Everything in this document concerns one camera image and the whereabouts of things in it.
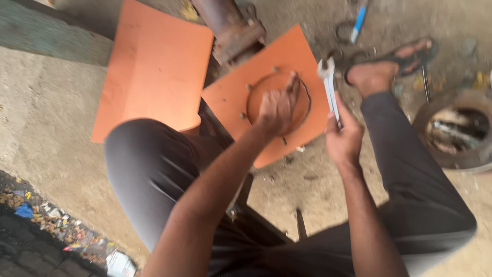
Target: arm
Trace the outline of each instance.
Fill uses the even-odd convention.
[[[337,165],[345,189],[355,274],[359,277],[407,277],[401,256],[378,218],[359,164],[364,129],[338,93],[336,100],[343,127],[339,130],[335,115],[328,115],[326,149]]]
[[[176,202],[142,277],[205,276],[214,231],[253,161],[288,130],[299,86],[293,74],[284,90],[264,93],[258,120]]]

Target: sandal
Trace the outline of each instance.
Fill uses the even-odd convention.
[[[409,45],[414,45],[422,40],[425,40],[425,39],[428,39],[432,42],[432,46],[427,49],[426,47],[424,47],[423,49],[421,50],[418,50],[418,51],[415,51],[412,55],[406,57],[406,58],[400,58],[400,57],[397,57],[396,56],[396,53],[398,53],[402,48],[404,47],[408,47]],[[345,82],[349,85],[349,86],[352,86],[351,83],[348,82],[348,79],[347,79],[347,75],[348,75],[348,72],[350,71],[350,69],[355,66],[355,65],[360,65],[360,64],[368,64],[368,63],[377,63],[377,62],[382,62],[382,61],[389,61],[389,62],[394,62],[394,63],[397,63],[398,66],[400,67],[400,69],[398,70],[398,74],[396,76],[398,77],[405,77],[405,76],[409,76],[417,71],[419,71],[422,66],[426,65],[427,63],[429,63],[437,54],[437,42],[431,38],[431,37],[427,37],[427,38],[420,38],[420,39],[417,39],[417,40],[414,40],[412,42],[409,42],[409,43],[406,43],[398,48],[396,48],[395,50],[391,51],[391,52],[388,52],[387,54],[385,54],[384,56],[382,57],[379,57],[379,58],[375,58],[375,59],[372,59],[372,60],[367,60],[367,61],[363,61],[363,62],[358,62],[358,63],[353,63],[351,64],[350,66],[348,66],[346,69],[345,69],[345,74],[344,74],[344,79],[345,79]],[[416,60],[420,60],[419,62],[419,65],[416,66],[414,68],[414,70],[412,70],[411,72],[405,72],[405,70],[411,66]]]

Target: blue-handled tool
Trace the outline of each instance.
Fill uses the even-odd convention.
[[[359,36],[359,33],[361,31],[362,24],[364,23],[364,19],[366,17],[368,2],[369,0],[364,0],[361,10],[357,15],[357,20],[355,21],[354,29],[352,30],[352,35],[350,35],[350,43],[352,44],[355,44],[355,42],[357,41],[357,37]]]

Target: hand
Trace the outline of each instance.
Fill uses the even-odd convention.
[[[289,130],[294,107],[299,98],[300,86],[299,76],[292,72],[284,89],[271,90],[263,94],[257,123],[265,127],[272,136],[280,136]]]
[[[337,167],[358,165],[364,127],[355,120],[345,107],[338,91],[335,92],[335,100],[337,101],[342,129],[338,128],[335,113],[330,112],[325,128],[326,151]]]

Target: foot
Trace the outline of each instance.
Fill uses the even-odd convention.
[[[419,50],[431,47],[432,41],[424,38],[413,45],[403,47],[395,56],[407,58]],[[412,72],[419,64],[419,60],[414,61],[404,72]],[[350,69],[347,80],[359,90],[362,98],[366,98],[379,92],[390,91],[391,80],[398,74],[399,69],[397,63],[390,61],[359,64]]]

